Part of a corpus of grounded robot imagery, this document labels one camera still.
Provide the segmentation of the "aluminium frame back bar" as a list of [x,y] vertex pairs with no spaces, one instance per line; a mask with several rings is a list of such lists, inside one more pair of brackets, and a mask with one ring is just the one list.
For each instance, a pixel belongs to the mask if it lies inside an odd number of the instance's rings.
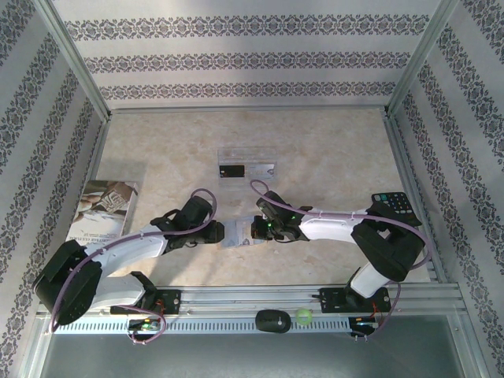
[[217,112],[267,112],[267,111],[318,111],[318,110],[368,110],[385,113],[386,106],[379,105],[322,105],[322,106],[177,106],[113,109],[110,116],[158,113],[217,113]]

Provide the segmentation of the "black computer mouse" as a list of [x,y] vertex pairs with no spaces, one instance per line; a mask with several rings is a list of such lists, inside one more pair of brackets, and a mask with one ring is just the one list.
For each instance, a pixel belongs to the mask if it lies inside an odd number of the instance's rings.
[[263,309],[255,317],[256,329],[260,332],[284,334],[291,329],[291,316],[278,309]]

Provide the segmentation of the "black remote control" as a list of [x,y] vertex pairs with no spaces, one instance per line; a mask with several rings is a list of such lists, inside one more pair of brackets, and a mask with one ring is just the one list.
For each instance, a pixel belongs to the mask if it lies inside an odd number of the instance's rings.
[[404,192],[375,193],[371,195],[371,199],[373,203],[380,203],[379,215],[401,221],[409,226],[421,226],[421,222]]

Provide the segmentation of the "clear acrylic card stand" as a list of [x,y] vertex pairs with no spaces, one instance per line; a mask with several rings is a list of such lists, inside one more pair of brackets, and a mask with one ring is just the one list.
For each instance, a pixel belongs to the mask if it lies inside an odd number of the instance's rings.
[[277,155],[272,147],[224,147],[217,151],[218,183],[220,187],[229,190],[238,190],[243,187],[249,187],[252,180],[245,172],[244,178],[220,178],[220,165],[244,165],[245,170],[248,165],[255,164],[274,164],[275,175],[270,180],[261,180],[265,183],[276,181],[277,173]]

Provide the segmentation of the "aluminium mounting rail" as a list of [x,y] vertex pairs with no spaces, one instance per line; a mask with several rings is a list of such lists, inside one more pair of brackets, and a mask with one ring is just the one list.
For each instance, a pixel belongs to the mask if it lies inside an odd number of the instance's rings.
[[[177,315],[243,317],[254,315],[263,309],[278,309],[295,313],[308,309],[316,315],[333,314],[347,316],[386,315],[447,315],[466,313],[467,308],[460,288],[454,283],[403,283],[386,286],[391,300],[388,312],[373,313],[322,313],[321,304],[314,295],[322,287],[341,285],[300,286],[186,286],[155,287],[157,290],[180,290],[180,310]],[[83,316],[103,311],[110,313],[111,307],[88,310]]]

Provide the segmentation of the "illustrated paperback book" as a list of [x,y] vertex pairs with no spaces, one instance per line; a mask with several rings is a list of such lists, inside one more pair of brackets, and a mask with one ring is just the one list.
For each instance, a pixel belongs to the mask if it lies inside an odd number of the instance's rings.
[[129,229],[138,194],[135,181],[89,180],[66,240],[83,246],[119,238]]

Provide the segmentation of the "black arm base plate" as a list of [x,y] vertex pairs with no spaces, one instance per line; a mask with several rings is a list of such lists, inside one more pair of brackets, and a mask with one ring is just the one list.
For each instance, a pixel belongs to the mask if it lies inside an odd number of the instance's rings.
[[350,288],[322,287],[318,295],[322,313],[373,313],[388,312],[391,300],[387,288],[381,287],[372,297],[364,298]]
[[157,314],[177,315],[180,310],[180,290],[157,290],[146,292],[134,305],[134,309],[125,309],[122,306],[112,306],[110,313],[113,315],[139,314],[136,309],[149,310]]

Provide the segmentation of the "grey metal front panel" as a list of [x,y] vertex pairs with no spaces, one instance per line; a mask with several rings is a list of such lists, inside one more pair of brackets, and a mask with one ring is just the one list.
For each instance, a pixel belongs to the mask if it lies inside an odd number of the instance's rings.
[[58,335],[41,378],[463,378],[451,346],[329,334]]

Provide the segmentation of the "aluminium frame post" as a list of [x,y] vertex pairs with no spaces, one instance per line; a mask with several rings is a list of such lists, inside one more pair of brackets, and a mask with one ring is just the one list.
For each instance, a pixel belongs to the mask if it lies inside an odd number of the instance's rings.
[[108,120],[110,117],[109,107],[102,97],[97,84],[92,78],[84,59],[76,48],[75,43],[69,34],[65,23],[60,18],[52,0],[32,0],[37,12],[40,14],[50,34],[58,44],[69,67],[75,73],[87,97],[90,99],[94,109],[98,112],[101,120]]
[[439,38],[441,31],[445,28],[451,14],[459,4],[460,0],[440,0],[439,5],[428,22],[428,25],[421,36],[420,42],[414,50],[404,73],[401,75],[391,99],[385,106],[386,115],[391,118],[398,111],[407,91],[417,77],[424,61],[427,59],[435,41]]

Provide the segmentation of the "aluminium frame side rail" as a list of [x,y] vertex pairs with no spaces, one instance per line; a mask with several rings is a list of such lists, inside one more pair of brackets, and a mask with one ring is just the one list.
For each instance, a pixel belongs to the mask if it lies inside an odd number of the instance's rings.
[[444,272],[443,264],[437,250],[435,235],[432,232],[427,212],[423,206],[421,193],[417,187],[417,181],[415,180],[414,168],[407,154],[405,144],[402,141],[398,125],[395,119],[389,116],[385,111],[382,111],[382,119],[404,192],[407,194],[413,206],[413,210],[418,220],[421,222],[419,231],[422,232],[428,240],[421,260],[424,260],[424,265],[427,267],[428,271],[433,271],[435,273],[435,280],[439,284],[448,284],[450,280]]
[[91,123],[90,117],[80,115],[50,197],[46,228],[54,253],[34,285],[38,295],[45,291],[54,297],[63,292],[93,294],[98,285],[102,269],[91,256],[101,250],[105,240],[89,233],[79,235],[78,231],[87,214],[85,203],[91,208],[98,205],[83,190],[92,184],[102,153],[98,143],[105,137],[102,123]]

